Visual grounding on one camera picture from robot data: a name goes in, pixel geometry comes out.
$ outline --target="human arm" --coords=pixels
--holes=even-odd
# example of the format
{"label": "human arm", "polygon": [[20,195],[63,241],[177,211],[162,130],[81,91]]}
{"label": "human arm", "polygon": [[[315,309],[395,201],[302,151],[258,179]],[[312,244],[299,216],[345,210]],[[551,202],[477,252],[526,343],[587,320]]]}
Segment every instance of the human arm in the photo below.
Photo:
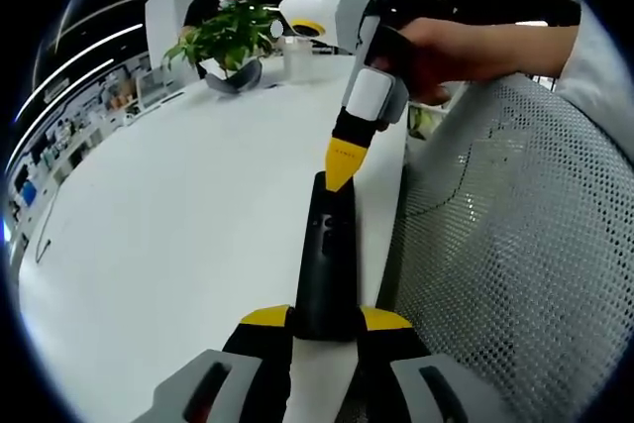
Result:
{"label": "human arm", "polygon": [[445,81],[489,80],[514,72],[558,77],[577,27],[471,26],[420,18],[401,34],[416,47],[412,95],[427,104],[449,99]]}

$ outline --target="robotic arm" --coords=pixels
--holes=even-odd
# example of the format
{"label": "robotic arm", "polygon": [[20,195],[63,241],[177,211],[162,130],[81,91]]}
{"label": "robotic arm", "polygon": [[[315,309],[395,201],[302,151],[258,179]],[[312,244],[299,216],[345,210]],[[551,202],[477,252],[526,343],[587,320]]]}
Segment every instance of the robotic arm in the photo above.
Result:
{"label": "robotic arm", "polygon": [[[377,125],[396,123],[409,97],[399,72],[406,74],[413,47],[380,24],[383,5],[383,0],[282,0],[279,4],[281,14],[298,35],[356,57],[326,153],[329,191],[339,191],[361,168]],[[395,74],[371,66],[378,56],[397,65]]]}

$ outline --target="potted plant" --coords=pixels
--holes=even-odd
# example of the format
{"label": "potted plant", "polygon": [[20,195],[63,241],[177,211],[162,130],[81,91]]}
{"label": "potted plant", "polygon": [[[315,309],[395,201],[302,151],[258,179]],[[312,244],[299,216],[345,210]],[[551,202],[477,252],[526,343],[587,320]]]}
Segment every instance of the potted plant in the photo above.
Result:
{"label": "potted plant", "polygon": [[192,65],[213,58],[228,78],[253,56],[272,51],[270,24],[273,20],[273,14],[258,2],[233,2],[200,27],[192,27],[165,57],[171,62],[183,55]]}

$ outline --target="white table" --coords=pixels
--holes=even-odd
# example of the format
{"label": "white table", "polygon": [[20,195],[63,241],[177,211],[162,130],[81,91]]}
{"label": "white table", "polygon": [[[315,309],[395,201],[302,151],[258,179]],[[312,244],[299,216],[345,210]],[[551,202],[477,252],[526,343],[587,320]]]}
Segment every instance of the white table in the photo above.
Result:
{"label": "white table", "polygon": [[[254,309],[293,304],[313,176],[353,59],[324,78],[218,99],[203,82],[93,151],[66,180],[20,271],[35,349],[82,420],[129,421],[153,390]],[[263,85],[281,58],[265,63]],[[361,296],[374,304],[394,221],[405,121],[357,174]],[[42,221],[34,233],[42,229]],[[285,421],[333,421],[354,344],[295,341]]]}

